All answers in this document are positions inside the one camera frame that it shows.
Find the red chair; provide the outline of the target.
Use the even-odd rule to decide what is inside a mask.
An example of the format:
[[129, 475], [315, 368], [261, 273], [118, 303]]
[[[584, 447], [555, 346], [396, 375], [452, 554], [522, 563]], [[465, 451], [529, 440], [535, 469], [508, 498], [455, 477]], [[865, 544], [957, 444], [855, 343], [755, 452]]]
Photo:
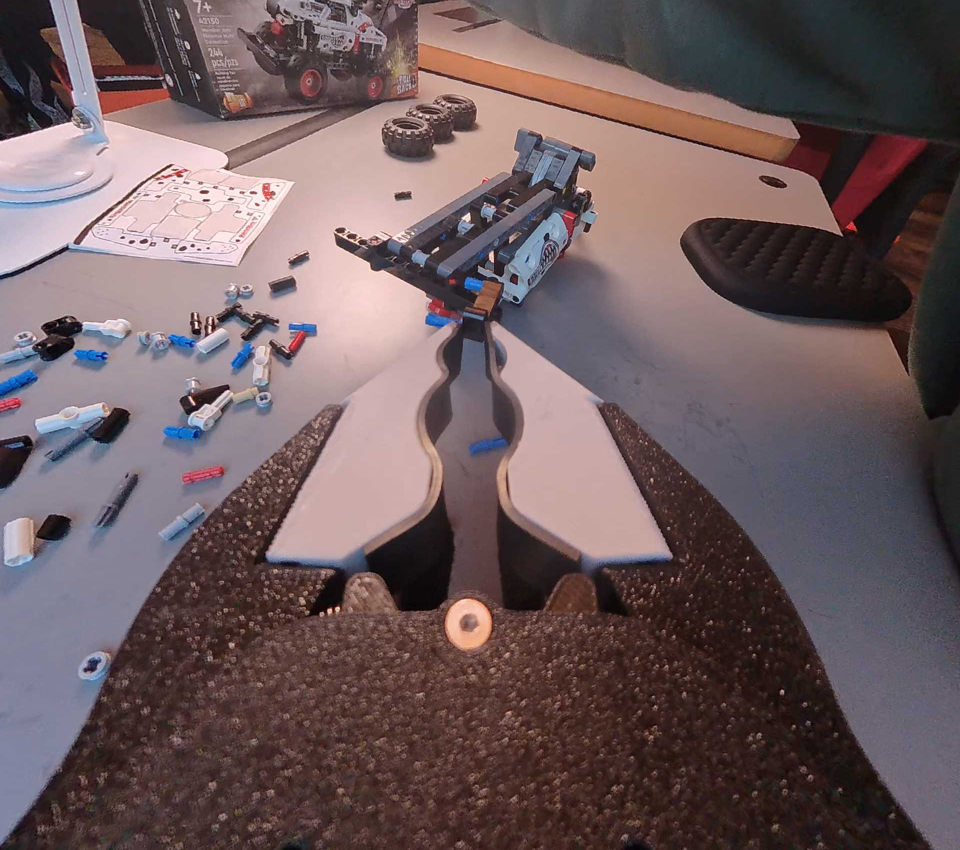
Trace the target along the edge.
[[[798, 143], [783, 165], [806, 172], [821, 182], [828, 193], [825, 174], [830, 160], [838, 153], [847, 135], [834, 128], [816, 124], [796, 124]], [[845, 178], [838, 196], [827, 196], [834, 218], [841, 230], [856, 230], [856, 218], [871, 201], [919, 157], [929, 142], [891, 135], [860, 135], [866, 141], [865, 152], [855, 156], [853, 169]]]

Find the white sticker sheet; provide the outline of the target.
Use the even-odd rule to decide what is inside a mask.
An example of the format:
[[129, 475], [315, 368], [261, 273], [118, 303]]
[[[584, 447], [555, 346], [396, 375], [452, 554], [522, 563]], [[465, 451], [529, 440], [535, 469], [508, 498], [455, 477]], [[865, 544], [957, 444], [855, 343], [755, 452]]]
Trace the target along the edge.
[[91, 222], [72, 249], [236, 267], [293, 187], [169, 165]]

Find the white book stand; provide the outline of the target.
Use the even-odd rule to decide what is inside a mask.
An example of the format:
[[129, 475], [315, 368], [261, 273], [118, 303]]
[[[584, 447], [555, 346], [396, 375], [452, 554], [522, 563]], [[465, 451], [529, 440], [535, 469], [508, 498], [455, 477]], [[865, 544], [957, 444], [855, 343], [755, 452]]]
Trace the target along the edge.
[[1, 144], [2, 276], [66, 249], [85, 226], [168, 164], [227, 164], [219, 150], [106, 122], [78, 2], [50, 3], [74, 107], [68, 123]]

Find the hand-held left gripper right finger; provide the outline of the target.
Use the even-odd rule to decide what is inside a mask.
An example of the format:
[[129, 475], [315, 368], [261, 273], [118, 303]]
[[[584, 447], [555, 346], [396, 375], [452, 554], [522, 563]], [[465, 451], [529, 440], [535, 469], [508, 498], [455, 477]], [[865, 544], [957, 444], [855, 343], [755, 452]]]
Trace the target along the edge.
[[582, 566], [670, 560], [599, 397], [501, 326], [491, 332], [506, 364], [492, 356], [490, 373], [516, 424], [497, 471], [505, 515]]

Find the black toy rubber tyre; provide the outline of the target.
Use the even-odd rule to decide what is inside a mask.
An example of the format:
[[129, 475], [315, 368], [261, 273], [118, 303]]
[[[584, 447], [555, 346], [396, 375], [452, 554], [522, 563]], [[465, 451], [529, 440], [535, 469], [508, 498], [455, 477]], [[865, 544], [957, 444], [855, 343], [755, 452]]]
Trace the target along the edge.
[[477, 106], [472, 99], [460, 94], [441, 94], [433, 100], [433, 103], [444, 107], [449, 112], [455, 131], [466, 131], [474, 127]]
[[417, 116], [386, 120], [381, 129], [381, 139], [390, 154], [412, 159], [429, 156], [435, 142], [431, 124]]
[[443, 103], [418, 103], [408, 108], [406, 116], [426, 122], [431, 128], [436, 143], [445, 142], [453, 136], [453, 113]]

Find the white toy brick truck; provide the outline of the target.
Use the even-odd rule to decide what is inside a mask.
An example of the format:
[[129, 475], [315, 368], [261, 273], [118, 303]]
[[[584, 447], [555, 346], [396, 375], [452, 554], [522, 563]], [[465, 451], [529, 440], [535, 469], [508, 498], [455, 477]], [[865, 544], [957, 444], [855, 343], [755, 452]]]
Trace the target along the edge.
[[395, 235], [362, 237], [338, 227], [336, 244], [425, 292], [452, 316], [468, 301], [464, 280], [497, 280], [503, 302], [521, 304], [596, 214], [578, 187], [593, 153], [521, 128], [511, 172], [501, 172]]

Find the grey desk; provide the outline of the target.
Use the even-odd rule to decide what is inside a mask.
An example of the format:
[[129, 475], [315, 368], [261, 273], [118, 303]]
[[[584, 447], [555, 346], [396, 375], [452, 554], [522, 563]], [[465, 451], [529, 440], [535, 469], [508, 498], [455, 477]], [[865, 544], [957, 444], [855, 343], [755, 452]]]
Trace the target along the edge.
[[[430, 333], [424, 296], [343, 253], [335, 227], [402, 230], [509, 170], [520, 127], [594, 152], [594, 171], [581, 174], [598, 212], [592, 231], [505, 312], [506, 325], [618, 403], [738, 520], [797, 607], [875, 768], [930, 844], [958, 848], [958, 569], [930, 505], [915, 389], [885, 330], [743, 310], [706, 288], [679, 246], [692, 220], [712, 216], [831, 228], [816, 181], [441, 76], [419, 82], [422, 99], [454, 92], [478, 106], [476, 128], [426, 161], [381, 145], [385, 118], [406, 109], [398, 101], [242, 169], [294, 182], [233, 269], [249, 268], [270, 300], [304, 305], [318, 326], [300, 390], [313, 408], [296, 430]], [[412, 199], [395, 200], [402, 190]], [[91, 690], [86, 700], [67, 700], [64, 685], [2, 698], [2, 837], [100, 687], [75, 684]]]

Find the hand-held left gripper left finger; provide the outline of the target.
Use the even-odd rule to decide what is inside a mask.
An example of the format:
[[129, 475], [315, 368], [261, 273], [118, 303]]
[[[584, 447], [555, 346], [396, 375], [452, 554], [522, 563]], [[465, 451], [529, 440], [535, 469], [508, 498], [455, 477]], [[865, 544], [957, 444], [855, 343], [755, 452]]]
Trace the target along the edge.
[[426, 519], [443, 468], [436, 442], [452, 417], [461, 337], [438, 329], [356, 389], [277, 530], [271, 563], [365, 565]]

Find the white table with wood edge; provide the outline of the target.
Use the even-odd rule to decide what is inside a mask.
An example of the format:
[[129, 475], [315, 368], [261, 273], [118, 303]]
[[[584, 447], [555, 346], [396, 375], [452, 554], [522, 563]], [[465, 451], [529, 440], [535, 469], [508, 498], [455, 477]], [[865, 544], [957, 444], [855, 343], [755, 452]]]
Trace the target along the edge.
[[457, 0], [418, 7], [422, 69], [695, 143], [780, 162], [795, 125], [534, 36]]

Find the light grey pin piece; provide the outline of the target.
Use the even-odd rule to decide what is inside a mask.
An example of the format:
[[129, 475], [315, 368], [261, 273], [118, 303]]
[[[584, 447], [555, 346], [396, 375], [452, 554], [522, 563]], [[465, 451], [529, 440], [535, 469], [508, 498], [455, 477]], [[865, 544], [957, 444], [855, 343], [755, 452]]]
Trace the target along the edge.
[[207, 516], [205, 507], [201, 504], [195, 504], [185, 512], [178, 515], [171, 523], [165, 526], [158, 534], [164, 541], [171, 541], [177, 536], [193, 528], [198, 522]]

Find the toy truck cardboard box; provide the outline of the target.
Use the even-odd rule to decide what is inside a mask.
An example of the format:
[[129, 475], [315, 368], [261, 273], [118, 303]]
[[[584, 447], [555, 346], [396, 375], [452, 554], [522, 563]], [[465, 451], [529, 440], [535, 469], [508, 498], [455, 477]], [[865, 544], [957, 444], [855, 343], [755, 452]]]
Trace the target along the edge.
[[138, 0], [174, 100], [229, 120], [414, 97], [418, 0]]

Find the scattered loose brick pieces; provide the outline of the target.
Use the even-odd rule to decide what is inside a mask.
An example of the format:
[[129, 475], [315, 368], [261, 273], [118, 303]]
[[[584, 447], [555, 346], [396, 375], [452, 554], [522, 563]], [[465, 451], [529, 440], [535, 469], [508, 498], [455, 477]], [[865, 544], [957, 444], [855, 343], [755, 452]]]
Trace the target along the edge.
[[251, 388], [255, 347], [286, 343], [288, 322], [311, 318], [305, 305], [270, 300], [249, 268], [68, 251], [2, 282], [2, 350], [17, 331], [63, 316], [112, 327], [124, 318], [131, 331], [80, 330], [52, 362], [2, 367], [2, 381], [25, 370], [36, 378], [2, 412], [2, 437], [32, 442], [2, 490], [2, 524], [69, 522], [58, 541], [38, 539], [31, 557], [2, 564], [4, 699], [64, 685], [67, 700], [87, 700], [90, 689], [74, 689], [81, 660], [118, 648], [199, 521], [162, 531], [186, 511], [210, 513], [313, 408], [301, 395], [317, 351], [307, 338], [292, 369], [273, 361], [270, 405], [226, 404], [197, 437], [166, 432], [188, 428], [186, 394]]

